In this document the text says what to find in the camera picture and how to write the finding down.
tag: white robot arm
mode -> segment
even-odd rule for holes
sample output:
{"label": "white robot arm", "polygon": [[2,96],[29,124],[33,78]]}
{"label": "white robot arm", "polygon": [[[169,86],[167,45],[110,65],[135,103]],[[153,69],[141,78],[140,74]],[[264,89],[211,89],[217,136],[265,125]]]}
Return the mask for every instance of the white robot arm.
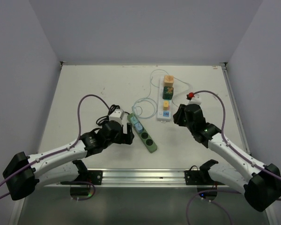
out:
{"label": "white robot arm", "polygon": [[3,172],[11,198],[14,201],[22,199],[48,184],[87,181],[88,170],[80,159],[101,153],[112,143],[132,144],[132,126],[127,123],[127,134],[124,134],[123,117],[124,111],[116,109],[102,128],[81,135],[79,140],[45,153],[16,154]]}
{"label": "white robot arm", "polygon": [[280,177],[279,169],[273,164],[265,165],[237,147],[218,127],[206,122],[199,105],[181,104],[173,118],[175,124],[187,127],[197,142],[230,163],[224,165],[209,160],[200,166],[200,175],[193,179],[224,183],[243,194],[257,211],[264,211],[281,196],[281,181],[264,172],[267,170]]}

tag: black cable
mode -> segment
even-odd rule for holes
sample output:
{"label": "black cable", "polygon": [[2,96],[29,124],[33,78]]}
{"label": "black cable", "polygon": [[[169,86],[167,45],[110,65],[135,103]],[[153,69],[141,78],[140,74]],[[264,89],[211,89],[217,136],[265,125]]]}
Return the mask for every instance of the black cable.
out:
{"label": "black cable", "polygon": [[192,168],[196,167],[197,170],[199,170],[199,168],[196,165],[193,165],[189,170],[192,170]]}
{"label": "black cable", "polygon": [[106,116],[102,116],[102,117],[100,117],[99,119],[97,119],[96,124],[97,124],[98,126],[103,126],[105,123],[108,123],[108,122],[109,122],[108,116],[109,116],[110,114],[112,114],[116,109],[120,109],[120,106],[119,106],[119,105],[115,105],[115,104],[111,105],[111,106],[110,106],[110,109],[109,109],[109,111],[108,111],[108,114],[107,114]]}

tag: white table surface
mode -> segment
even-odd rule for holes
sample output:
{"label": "white table surface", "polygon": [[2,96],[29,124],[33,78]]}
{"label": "white table surface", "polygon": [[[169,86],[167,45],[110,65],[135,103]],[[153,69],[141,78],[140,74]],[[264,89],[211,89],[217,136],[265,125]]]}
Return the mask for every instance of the white table surface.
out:
{"label": "white table surface", "polygon": [[[237,121],[232,109],[228,89],[221,67],[212,66],[63,66],[51,106],[49,118],[38,152],[45,152],[73,141],[77,137],[77,105],[87,94],[101,96],[107,104],[120,105],[131,112],[131,106],[149,92],[149,76],[155,69],[164,69],[184,82],[190,83],[194,91],[211,90],[217,93],[226,106],[226,136],[243,148]],[[165,72],[155,71],[153,83],[158,85]],[[174,94],[186,90],[187,85],[175,80]],[[151,97],[157,101],[158,88],[152,87]],[[201,94],[202,110],[207,122],[219,128],[222,124],[222,108],[217,99]],[[187,103],[185,95],[175,99],[177,105]],[[148,103],[141,104],[144,116],[152,113]],[[82,133],[96,128],[97,118],[107,114],[107,108],[97,98],[87,98],[81,106]],[[185,127],[173,122],[161,123],[156,116],[141,120],[158,146],[149,153],[135,134],[132,145],[113,144],[102,153],[83,159],[88,168],[190,168],[215,159],[227,163],[223,158],[197,143]]]}

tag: white plug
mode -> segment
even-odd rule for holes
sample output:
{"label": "white plug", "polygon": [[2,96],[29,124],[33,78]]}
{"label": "white plug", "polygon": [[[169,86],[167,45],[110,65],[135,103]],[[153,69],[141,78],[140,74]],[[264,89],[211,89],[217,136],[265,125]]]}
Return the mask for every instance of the white plug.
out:
{"label": "white plug", "polygon": [[116,109],[112,114],[110,114],[108,116],[109,121],[114,120],[114,121],[118,122],[120,125],[122,125],[122,119],[124,117],[124,114],[125,114],[124,110]]}

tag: wooden block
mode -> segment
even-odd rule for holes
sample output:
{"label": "wooden block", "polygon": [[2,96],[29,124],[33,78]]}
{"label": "wooden block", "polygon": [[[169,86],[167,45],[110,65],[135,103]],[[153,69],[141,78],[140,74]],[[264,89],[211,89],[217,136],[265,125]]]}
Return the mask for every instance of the wooden block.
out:
{"label": "wooden block", "polygon": [[166,75],[164,76],[163,79],[163,86],[168,86],[168,87],[173,87],[173,83],[174,83],[174,76],[171,75]]}

